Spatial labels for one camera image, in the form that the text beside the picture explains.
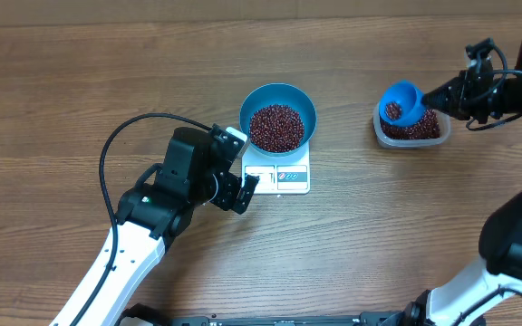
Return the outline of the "blue plastic measuring scoop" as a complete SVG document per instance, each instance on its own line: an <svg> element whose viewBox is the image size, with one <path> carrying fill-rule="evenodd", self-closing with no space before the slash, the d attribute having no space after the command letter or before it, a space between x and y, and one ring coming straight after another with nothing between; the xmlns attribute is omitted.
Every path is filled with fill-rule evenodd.
<svg viewBox="0 0 522 326"><path fill-rule="evenodd" d="M378 105L381 119L392 126L407 128L418 123L425 114L425 106L421 103L423 92L410 81L399 81L393 84L383 95ZM386 106L396 103L401 107L401 116L392 120L386 113Z"/></svg>

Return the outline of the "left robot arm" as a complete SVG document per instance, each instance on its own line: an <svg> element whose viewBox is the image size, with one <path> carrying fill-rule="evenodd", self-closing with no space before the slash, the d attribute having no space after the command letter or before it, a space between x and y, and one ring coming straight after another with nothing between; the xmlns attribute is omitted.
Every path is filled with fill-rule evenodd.
<svg viewBox="0 0 522 326"><path fill-rule="evenodd" d="M162 162L148 168L125 192L115 213L115 230L55 325L114 325L147 274L205 203L242 214L257 177L230 173L249 144L241 131L218 125L210 131L174 130Z"/></svg>

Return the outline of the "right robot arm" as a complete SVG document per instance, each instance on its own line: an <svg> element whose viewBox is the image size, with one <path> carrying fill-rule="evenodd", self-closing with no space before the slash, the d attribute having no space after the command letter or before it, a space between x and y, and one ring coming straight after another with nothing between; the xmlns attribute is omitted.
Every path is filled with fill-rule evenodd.
<svg viewBox="0 0 522 326"><path fill-rule="evenodd" d="M469 45L467 69L422 97L422 103L457 120L488 129L522 117L522 42L515 67L493 68L492 39ZM514 295L522 298L522 190L484 224L479 256L452 280L427 290L387 325L482 325L490 309Z"/></svg>

